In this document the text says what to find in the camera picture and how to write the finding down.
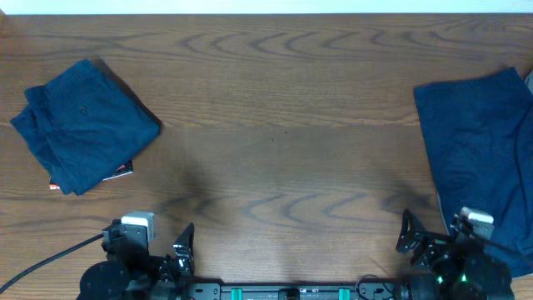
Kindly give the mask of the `dark blue denim shorts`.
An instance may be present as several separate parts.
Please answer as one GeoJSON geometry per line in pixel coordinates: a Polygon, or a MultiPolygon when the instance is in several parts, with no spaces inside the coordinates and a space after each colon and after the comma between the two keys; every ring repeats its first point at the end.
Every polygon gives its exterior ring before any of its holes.
{"type": "Polygon", "coordinates": [[[160,132],[154,118],[87,59],[24,96],[27,106],[11,124],[65,194],[96,187],[160,132]]]}

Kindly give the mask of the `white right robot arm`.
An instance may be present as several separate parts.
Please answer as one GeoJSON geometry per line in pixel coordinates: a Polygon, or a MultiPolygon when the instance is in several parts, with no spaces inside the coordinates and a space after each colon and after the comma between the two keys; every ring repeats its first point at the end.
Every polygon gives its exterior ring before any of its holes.
{"type": "Polygon", "coordinates": [[[415,272],[394,288],[400,300],[513,299],[511,271],[505,262],[485,253],[494,219],[463,207],[453,217],[451,235],[429,232],[409,211],[402,214],[396,244],[399,253],[412,253],[415,272]]]}

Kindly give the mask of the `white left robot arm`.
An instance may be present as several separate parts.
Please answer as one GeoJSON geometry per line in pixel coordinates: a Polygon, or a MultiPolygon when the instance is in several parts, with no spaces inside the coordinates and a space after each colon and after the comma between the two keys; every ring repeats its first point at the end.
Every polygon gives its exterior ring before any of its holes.
{"type": "Polygon", "coordinates": [[[148,227],[115,220],[102,230],[106,260],[80,280],[80,299],[188,299],[194,275],[192,223],[173,243],[175,255],[149,253],[148,227]]]}

